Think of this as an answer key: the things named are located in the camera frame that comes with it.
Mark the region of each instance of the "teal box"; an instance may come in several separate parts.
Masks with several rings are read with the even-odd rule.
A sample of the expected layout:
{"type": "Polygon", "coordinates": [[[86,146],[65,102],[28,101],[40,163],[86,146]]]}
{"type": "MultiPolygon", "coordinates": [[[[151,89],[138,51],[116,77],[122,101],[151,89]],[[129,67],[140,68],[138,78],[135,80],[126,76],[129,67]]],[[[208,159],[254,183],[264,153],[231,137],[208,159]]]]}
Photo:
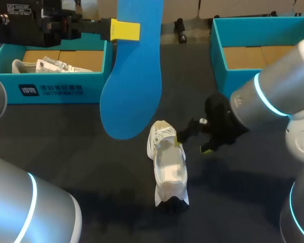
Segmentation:
{"type": "Polygon", "coordinates": [[[82,34],[81,39],[63,40],[60,46],[37,48],[4,44],[0,48],[0,81],[8,104],[99,103],[101,91],[110,75],[112,44],[97,34],[82,34]],[[101,72],[19,73],[12,74],[12,62],[22,60],[27,50],[104,51],[101,72]],[[23,94],[23,88],[33,88],[23,94]]]}
{"type": "Polygon", "coordinates": [[[295,46],[304,39],[304,17],[213,20],[210,57],[218,90],[227,97],[261,69],[228,69],[224,47],[295,46]]]}

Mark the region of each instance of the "logo on box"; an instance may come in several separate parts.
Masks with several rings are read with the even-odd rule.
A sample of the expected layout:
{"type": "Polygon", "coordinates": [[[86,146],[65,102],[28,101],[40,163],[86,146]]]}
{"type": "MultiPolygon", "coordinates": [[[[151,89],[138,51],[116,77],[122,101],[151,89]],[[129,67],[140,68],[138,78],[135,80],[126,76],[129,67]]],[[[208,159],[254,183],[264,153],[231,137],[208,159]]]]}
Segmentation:
{"type": "Polygon", "coordinates": [[[35,85],[18,85],[23,96],[39,96],[35,85]]]}

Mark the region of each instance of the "blue led ring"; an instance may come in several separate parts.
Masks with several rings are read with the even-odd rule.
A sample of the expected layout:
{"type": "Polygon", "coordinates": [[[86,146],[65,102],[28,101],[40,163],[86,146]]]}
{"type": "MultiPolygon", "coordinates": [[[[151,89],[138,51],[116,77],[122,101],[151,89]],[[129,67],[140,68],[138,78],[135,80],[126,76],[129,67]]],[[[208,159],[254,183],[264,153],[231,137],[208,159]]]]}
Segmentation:
{"type": "Polygon", "coordinates": [[[260,85],[259,85],[259,73],[257,73],[255,76],[254,76],[254,86],[255,86],[255,90],[257,91],[260,99],[263,101],[263,103],[271,110],[273,111],[274,113],[276,113],[277,115],[281,115],[281,116],[289,116],[287,114],[284,114],[282,112],[280,112],[279,110],[277,110],[269,101],[268,99],[264,96],[261,88],[260,88],[260,85]]]}
{"type": "Polygon", "coordinates": [[[292,189],[290,189],[290,195],[289,195],[289,206],[290,206],[290,212],[292,213],[293,219],[295,221],[295,224],[298,226],[300,232],[302,232],[302,234],[304,235],[304,230],[302,229],[302,227],[299,225],[298,221],[296,220],[296,217],[294,215],[294,211],[293,211],[293,207],[292,207],[292,191],[294,188],[295,182],[292,186],[292,189]]]}
{"type": "Polygon", "coordinates": [[[32,216],[34,214],[35,211],[35,206],[36,206],[36,200],[37,200],[37,185],[36,185],[36,181],[34,176],[32,176],[30,173],[28,173],[30,178],[31,178],[31,182],[32,182],[32,198],[31,198],[31,203],[30,203],[30,208],[29,208],[29,212],[27,215],[27,218],[25,220],[24,225],[21,228],[21,231],[19,232],[19,235],[17,236],[16,240],[14,241],[14,243],[20,243],[21,240],[23,239],[29,225],[32,219],[32,216]]]}

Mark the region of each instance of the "label sticker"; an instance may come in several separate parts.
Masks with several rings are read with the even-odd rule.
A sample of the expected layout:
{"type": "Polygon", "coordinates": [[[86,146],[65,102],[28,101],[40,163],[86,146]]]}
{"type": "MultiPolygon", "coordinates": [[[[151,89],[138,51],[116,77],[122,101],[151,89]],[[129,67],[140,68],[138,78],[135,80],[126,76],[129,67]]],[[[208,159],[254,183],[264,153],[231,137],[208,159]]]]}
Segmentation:
{"type": "Polygon", "coordinates": [[[35,85],[18,85],[23,96],[39,96],[35,85]]]}
{"type": "Polygon", "coordinates": [[[9,14],[17,14],[17,15],[31,14],[30,5],[26,5],[26,4],[7,4],[7,11],[9,14]]]}

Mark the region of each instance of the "white sneaker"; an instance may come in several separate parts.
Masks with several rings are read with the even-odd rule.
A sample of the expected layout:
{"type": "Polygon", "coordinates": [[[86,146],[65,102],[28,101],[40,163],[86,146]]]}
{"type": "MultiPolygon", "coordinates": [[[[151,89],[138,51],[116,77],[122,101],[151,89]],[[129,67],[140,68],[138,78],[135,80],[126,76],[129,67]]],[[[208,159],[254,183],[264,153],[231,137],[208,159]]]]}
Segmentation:
{"type": "Polygon", "coordinates": [[[173,196],[189,205],[186,155],[182,145],[177,145],[175,129],[164,120],[155,122],[146,149],[147,156],[154,161],[156,206],[173,196]]]}
{"type": "Polygon", "coordinates": [[[37,63],[22,62],[18,59],[12,63],[12,73],[43,73],[43,72],[92,72],[91,70],[72,67],[61,61],[48,57],[38,59],[37,63]]]}

